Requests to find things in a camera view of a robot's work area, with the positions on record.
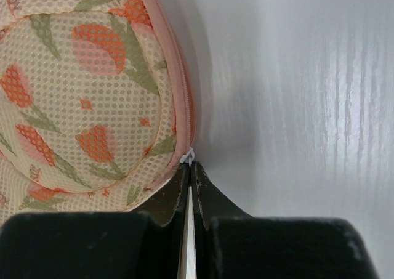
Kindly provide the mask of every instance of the quilted fabric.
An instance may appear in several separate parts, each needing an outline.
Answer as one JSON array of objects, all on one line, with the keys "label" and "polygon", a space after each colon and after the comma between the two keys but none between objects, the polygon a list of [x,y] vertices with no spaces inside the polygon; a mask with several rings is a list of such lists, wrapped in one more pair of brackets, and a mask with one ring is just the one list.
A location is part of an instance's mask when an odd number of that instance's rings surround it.
[{"label": "quilted fabric", "polygon": [[0,29],[0,222],[145,201],[175,111],[142,0],[0,0]]}]

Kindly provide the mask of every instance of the cream mesh fabric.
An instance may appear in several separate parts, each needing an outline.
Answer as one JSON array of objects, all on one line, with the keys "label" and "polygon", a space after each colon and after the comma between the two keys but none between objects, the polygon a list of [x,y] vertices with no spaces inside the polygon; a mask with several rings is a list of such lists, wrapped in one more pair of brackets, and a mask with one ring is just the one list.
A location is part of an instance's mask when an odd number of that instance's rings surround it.
[{"label": "cream mesh fabric", "polygon": [[143,202],[175,111],[142,0],[0,0],[0,14],[0,222]]}]

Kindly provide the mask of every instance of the pink zipper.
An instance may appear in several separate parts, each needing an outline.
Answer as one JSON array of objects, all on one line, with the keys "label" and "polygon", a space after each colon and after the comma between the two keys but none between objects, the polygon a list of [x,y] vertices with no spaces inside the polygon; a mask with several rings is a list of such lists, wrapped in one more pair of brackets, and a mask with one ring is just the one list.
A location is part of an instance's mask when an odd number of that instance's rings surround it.
[{"label": "pink zipper", "polygon": [[184,58],[180,52],[171,26],[158,0],[142,1],[167,61],[168,72],[172,83],[172,93],[174,94],[177,130],[175,152],[167,169],[163,171],[162,177],[159,177],[146,187],[147,189],[153,189],[162,185],[165,180],[175,174],[180,159],[190,151],[195,136],[196,116],[189,75],[183,65]]}]

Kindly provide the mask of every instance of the zipper end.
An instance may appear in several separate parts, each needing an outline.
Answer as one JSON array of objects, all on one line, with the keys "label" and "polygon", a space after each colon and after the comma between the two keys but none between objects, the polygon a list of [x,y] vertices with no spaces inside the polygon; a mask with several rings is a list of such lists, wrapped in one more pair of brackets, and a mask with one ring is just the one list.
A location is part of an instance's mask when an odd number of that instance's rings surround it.
[{"label": "zipper end", "polygon": [[186,154],[184,154],[181,159],[179,160],[179,162],[181,164],[183,163],[188,163],[189,167],[191,166],[193,160],[195,159],[195,151],[193,150],[192,147],[190,147],[189,152],[187,152]]}]

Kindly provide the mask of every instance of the zipper teeth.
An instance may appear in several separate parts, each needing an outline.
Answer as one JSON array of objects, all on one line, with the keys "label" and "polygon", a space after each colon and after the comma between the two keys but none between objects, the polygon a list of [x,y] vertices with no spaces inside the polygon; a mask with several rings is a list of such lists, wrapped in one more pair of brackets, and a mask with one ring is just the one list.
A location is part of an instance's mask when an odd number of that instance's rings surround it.
[{"label": "zipper teeth", "polygon": [[159,1],[158,0],[155,0],[155,1],[156,1],[156,5],[160,11],[160,14],[161,14],[164,22],[166,23],[167,30],[171,36],[172,43],[173,43],[173,45],[175,47],[175,51],[177,53],[178,65],[180,66],[180,71],[182,74],[183,95],[184,95],[184,99],[185,99],[186,120],[187,120],[187,148],[185,150],[185,153],[186,153],[189,151],[189,148],[191,145],[191,118],[190,118],[190,101],[189,101],[189,93],[188,93],[189,89],[188,89],[187,81],[186,81],[185,68],[184,68],[184,65],[182,62],[182,57],[180,55],[179,48],[178,48],[174,33],[172,32],[171,26],[169,24],[169,21],[168,21],[167,17],[165,16],[163,9],[161,8],[161,5],[159,4]]}]

